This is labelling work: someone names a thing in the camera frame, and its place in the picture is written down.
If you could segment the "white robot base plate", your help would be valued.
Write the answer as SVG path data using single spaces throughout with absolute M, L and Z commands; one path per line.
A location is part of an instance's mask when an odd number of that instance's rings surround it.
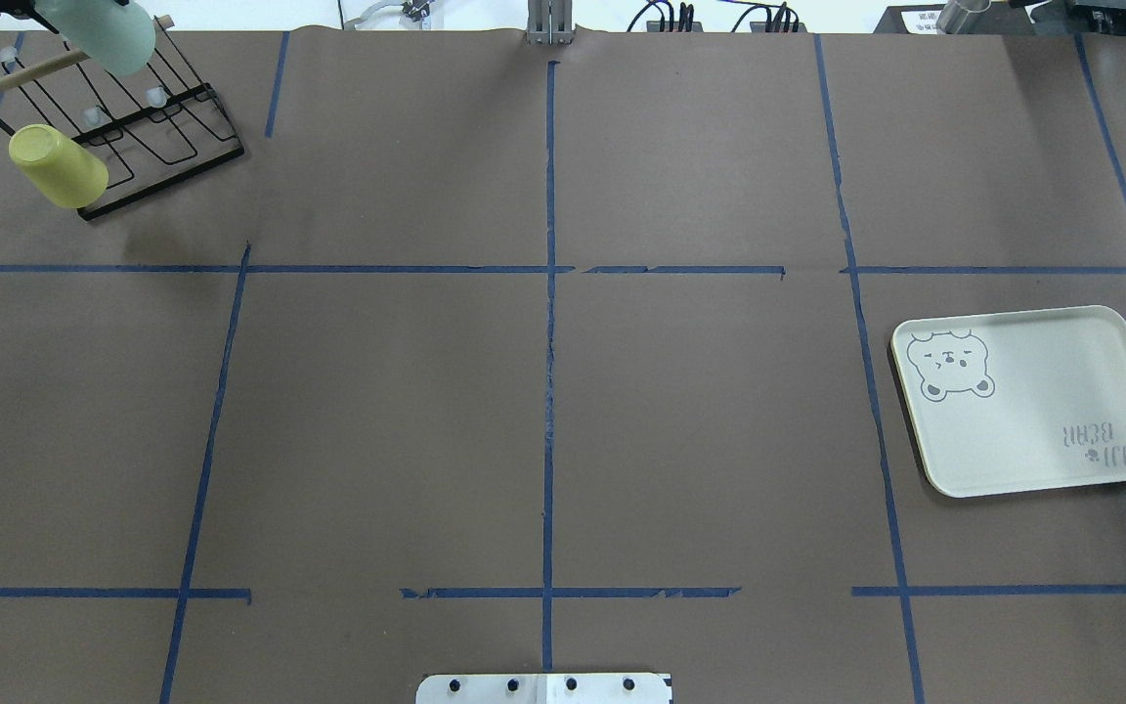
M 673 703 L 669 674 L 438 674 L 415 690 L 415 703 Z

